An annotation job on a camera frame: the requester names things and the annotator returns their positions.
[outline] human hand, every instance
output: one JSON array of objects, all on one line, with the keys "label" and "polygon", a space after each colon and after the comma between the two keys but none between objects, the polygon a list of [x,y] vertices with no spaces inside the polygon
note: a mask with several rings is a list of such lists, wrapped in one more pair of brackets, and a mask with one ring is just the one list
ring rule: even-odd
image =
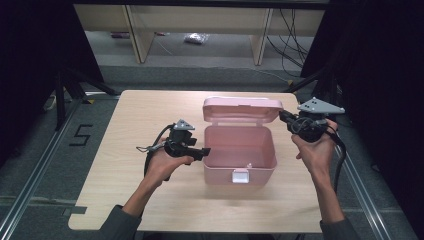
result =
[{"label": "human hand", "polygon": [[163,148],[158,149],[150,160],[144,181],[149,181],[153,187],[159,187],[180,165],[190,164],[193,161],[193,157],[174,158],[169,156]]},{"label": "human hand", "polygon": [[[337,130],[337,123],[328,120],[329,132]],[[296,159],[302,159],[313,179],[329,177],[330,163],[334,153],[335,143],[327,134],[323,134],[321,138],[313,143],[304,141],[299,135],[292,135],[292,141],[299,148],[299,154]]]}]

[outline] wooden table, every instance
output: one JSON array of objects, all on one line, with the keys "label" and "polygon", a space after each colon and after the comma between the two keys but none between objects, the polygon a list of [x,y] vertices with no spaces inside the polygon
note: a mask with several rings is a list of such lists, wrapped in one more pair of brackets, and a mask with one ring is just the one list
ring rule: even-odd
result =
[{"label": "wooden table", "polygon": [[[115,204],[125,204],[143,178],[145,153],[159,132],[180,118],[192,124],[196,148],[204,146],[203,101],[209,96],[267,97],[297,112],[292,94],[200,91],[123,92],[72,214],[75,230],[96,230]],[[285,123],[272,131],[278,165],[265,186],[213,186],[204,182],[203,162],[181,166],[153,194],[139,230],[182,232],[321,232],[315,188]]]}]

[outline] forearm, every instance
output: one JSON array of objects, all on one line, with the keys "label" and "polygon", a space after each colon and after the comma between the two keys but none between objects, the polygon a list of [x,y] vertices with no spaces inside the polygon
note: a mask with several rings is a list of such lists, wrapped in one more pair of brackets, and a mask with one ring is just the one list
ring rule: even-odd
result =
[{"label": "forearm", "polygon": [[329,175],[312,175],[317,191],[318,204],[322,221],[326,224],[339,222],[345,219],[337,195],[331,186]]},{"label": "forearm", "polygon": [[137,190],[122,207],[122,210],[132,216],[140,217],[156,188],[157,186],[155,184],[151,184],[147,179],[143,179]]}]

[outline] person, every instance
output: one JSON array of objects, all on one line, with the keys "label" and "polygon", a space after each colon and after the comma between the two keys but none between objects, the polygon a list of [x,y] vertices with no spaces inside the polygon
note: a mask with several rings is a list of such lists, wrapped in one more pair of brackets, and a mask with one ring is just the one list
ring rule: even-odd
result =
[{"label": "person", "polygon": [[[329,132],[337,129],[337,124],[328,120]],[[302,159],[312,177],[321,212],[320,227],[324,239],[360,239],[349,219],[345,217],[330,179],[330,163],[334,154],[335,143],[327,134],[314,142],[308,143],[299,135],[292,135],[292,141],[299,149],[296,159]]]},{"label": "person", "polygon": [[[327,120],[332,129],[337,124]],[[334,153],[335,143],[324,134],[317,142],[308,143],[298,135],[292,135],[292,141],[299,149],[297,159],[302,159],[311,174],[316,188],[318,204],[322,220],[320,227],[324,239],[359,239],[349,219],[345,217],[334,192],[330,180],[330,163]],[[156,151],[150,161],[146,176],[124,206],[116,205],[103,223],[97,239],[124,240],[133,239],[147,202],[154,191],[162,185],[180,165],[190,164],[193,158],[183,156],[173,158],[163,149]]]}]

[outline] box lid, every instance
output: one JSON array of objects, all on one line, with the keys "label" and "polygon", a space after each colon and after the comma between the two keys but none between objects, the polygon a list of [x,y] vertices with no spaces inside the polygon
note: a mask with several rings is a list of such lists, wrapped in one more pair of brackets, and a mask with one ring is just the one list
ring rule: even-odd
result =
[{"label": "box lid", "polygon": [[209,97],[203,104],[207,122],[269,123],[283,110],[280,100],[269,98]]}]

